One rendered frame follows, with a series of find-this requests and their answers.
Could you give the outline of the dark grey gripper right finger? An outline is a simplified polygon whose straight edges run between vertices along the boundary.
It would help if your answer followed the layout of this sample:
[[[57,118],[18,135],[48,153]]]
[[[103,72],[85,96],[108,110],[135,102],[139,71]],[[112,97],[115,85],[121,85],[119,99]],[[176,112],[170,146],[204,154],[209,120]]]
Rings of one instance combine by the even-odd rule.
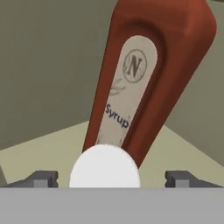
[[[165,186],[176,188],[197,188],[197,187],[218,187],[218,185],[198,179],[193,176],[189,171],[166,171]]]

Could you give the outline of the brown syrup bottle white cap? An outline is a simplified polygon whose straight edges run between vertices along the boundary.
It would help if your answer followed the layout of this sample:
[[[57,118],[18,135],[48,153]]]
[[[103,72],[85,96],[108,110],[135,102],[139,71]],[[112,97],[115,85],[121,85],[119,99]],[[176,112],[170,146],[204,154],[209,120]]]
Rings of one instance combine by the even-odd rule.
[[[206,0],[117,0],[70,187],[140,187],[138,169],[216,30]]]

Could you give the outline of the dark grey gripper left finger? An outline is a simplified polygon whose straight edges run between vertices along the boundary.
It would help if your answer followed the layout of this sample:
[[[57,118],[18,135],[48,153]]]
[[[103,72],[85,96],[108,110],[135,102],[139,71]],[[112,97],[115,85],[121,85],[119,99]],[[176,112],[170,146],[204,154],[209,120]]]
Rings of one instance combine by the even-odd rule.
[[[58,177],[57,171],[35,171],[27,178],[7,184],[6,187],[58,188]]]

